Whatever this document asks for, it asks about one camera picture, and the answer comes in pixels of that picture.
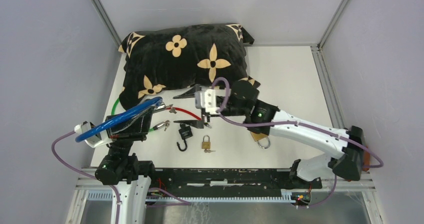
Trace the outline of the black padlock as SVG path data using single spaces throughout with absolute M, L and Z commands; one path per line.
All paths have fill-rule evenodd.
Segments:
M 185 152 L 188 148 L 187 139 L 191 138 L 193 136 L 193 133 L 191 127 L 187 124 L 180 123 L 179 127 L 180 128 L 178 132 L 183 141 L 184 147 L 182 147 L 179 142 L 177 142 L 176 145 L 180 152 Z

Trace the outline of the blue cable lock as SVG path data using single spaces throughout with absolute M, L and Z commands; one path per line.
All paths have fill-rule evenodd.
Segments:
M 111 119 L 95 126 L 94 128 L 91 128 L 85 132 L 82 132 L 80 135 L 78 135 L 75 138 L 75 141 L 77 143 L 80 143 L 82 141 L 87 140 L 88 138 L 91 138 L 95 136 L 96 134 L 101 133 L 102 131 L 105 131 L 109 128 L 112 128 L 118 124 L 121 124 L 123 122 L 126 122 L 130 120 L 131 118 L 134 118 L 138 114 L 141 114 L 143 111 L 147 110 L 151 106 L 159 106 L 161 104 L 163 98 L 162 97 L 154 97 L 153 99 L 146 100 L 135 107 L 132 107 L 128 109 L 127 111 L 120 113 L 116 115 L 115 117 L 112 117 Z

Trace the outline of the small brass padlock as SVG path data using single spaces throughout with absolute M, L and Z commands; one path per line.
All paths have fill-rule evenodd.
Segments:
M 203 149 L 204 153 L 212 153 L 214 150 L 211 149 L 211 141 L 210 141 L 209 135 L 204 135 L 201 142 L 201 148 Z

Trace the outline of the large brass padlock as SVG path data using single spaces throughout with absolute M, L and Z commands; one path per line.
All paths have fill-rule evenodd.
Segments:
M 261 149 L 268 149 L 271 146 L 271 141 L 269 139 L 269 136 L 263 133 L 254 133 L 251 132 L 251 137 L 254 142 L 261 148 Z

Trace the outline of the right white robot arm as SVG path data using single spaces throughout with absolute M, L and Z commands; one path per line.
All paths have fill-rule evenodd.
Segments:
M 259 100 L 259 93 L 248 81 L 240 80 L 226 92 L 227 96 L 196 84 L 175 98 L 193 98 L 203 119 L 244 116 L 245 120 L 238 126 L 253 134 L 283 137 L 320 150 L 322 155 L 294 161 L 288 180 L 295 188 L 330 173 L 348 181 L 360 180 L 365 148 L 360 127 L 326 127 L 303 120 Z

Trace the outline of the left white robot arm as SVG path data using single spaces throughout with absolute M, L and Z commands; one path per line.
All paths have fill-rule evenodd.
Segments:
M 139 160 L 131 148 L 136 141 L 147 138 L 154 106 L 140 104 L 121 114 L 108 116 L 100 124 L 101 131 L 94 147 L 107 146 L 108 151 L 94 176 L 113 190 L 116 206 L 112 213 L 116 224 L 142 224 L 145 220 L 146 198 L 158 175 L 151 160 Z

